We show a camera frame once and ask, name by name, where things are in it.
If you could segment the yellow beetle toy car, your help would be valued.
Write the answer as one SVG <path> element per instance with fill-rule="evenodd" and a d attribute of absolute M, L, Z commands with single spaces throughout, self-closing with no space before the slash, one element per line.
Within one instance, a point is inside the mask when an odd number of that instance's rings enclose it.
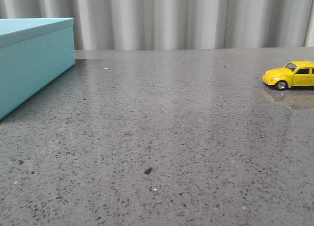
<path fill-rule="evenodd" d="M 314 86 L 314 63 L 311 61 L 291 61 L 282 68 L 268 70 L 262 77 L 266 85 L 276 90 L 291 87 Z"/>

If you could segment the light blue storage box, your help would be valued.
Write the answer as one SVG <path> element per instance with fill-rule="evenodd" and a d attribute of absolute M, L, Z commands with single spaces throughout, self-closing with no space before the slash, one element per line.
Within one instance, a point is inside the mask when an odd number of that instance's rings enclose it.
<path fill-rule="evenodd" d="M 0 116 L 75 63 L 73 18 L 1 19 Z"/>

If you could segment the small black debris piece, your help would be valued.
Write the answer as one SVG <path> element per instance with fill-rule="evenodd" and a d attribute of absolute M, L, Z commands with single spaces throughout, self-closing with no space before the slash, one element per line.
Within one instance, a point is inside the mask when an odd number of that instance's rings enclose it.
<path fill-rule="evenodd" d="M 152 167 L 149 167 L 145 170 L 144 174 L 149 174 L 152 171 Z"/>

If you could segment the grey pleated curtain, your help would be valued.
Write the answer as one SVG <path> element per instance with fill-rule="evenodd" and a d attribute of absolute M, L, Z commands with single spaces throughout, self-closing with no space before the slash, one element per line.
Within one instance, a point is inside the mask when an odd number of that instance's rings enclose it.
<path fill-rule="evenodd" d="M 0 0 L 0 16 L 72 17 L 78 50 L 314 44 L 314 0 Z"/>

